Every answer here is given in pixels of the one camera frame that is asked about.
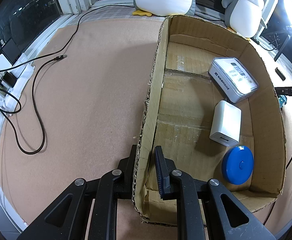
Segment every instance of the metal screw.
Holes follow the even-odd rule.
[[[84,181],[83,179],[76,179],[76,180],[75,180],[75,185],[76,185],[76,186],[81,186],[81,185],[84,184],[84,182],[85,182],[85,181]]]
[[[182,174],[182,172],[181,172],[180,170],[173,170],[173,171],[172,171],[172,174],[173,174],[174,176],[180,176],[180,175]]]
[[[211,179],[209,181],[210,185],[212,186],[218,186],[219,185],[219,181],[217,179]]]
[[[113,170],[113,171],[111,172],[111,174],[113,174],[114,176],[119,176],[120,174],[122,174],[122,171],[119,170],[119,169],[116,169],[116,170]]]

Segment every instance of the usb port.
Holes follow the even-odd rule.
[[[227,141],[227,142],[229,141],[229,140],[227,140],[227,139],[225,139],[225,138],[223,138],[223,137],[220,137],[220,138],[223,139],[223,140],[225,140],[225,141]]]

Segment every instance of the white power adapter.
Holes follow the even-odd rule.
[[[209,138],[225,146],[234,146],[240,139],[242,111],[222,100],[214,110]]]

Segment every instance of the penguin foot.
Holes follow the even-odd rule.
[[[227,29],[233,33],[237,33],[236,31],[234,31],[231,27],[227,27]]]
[[[132,13],[132,15],[139,15],[139,16],[145,16],[146,15],[148,17],[152,16],[152,14],[150,12],[145,12],[145,11],[142,11],[142,10],[134,11]]]

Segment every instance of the blue round container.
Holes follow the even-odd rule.
[[[231,184],[240,185],[252,174],[254,157],[246,146],[236,146],[225,154],[222,161],[223,177]]]

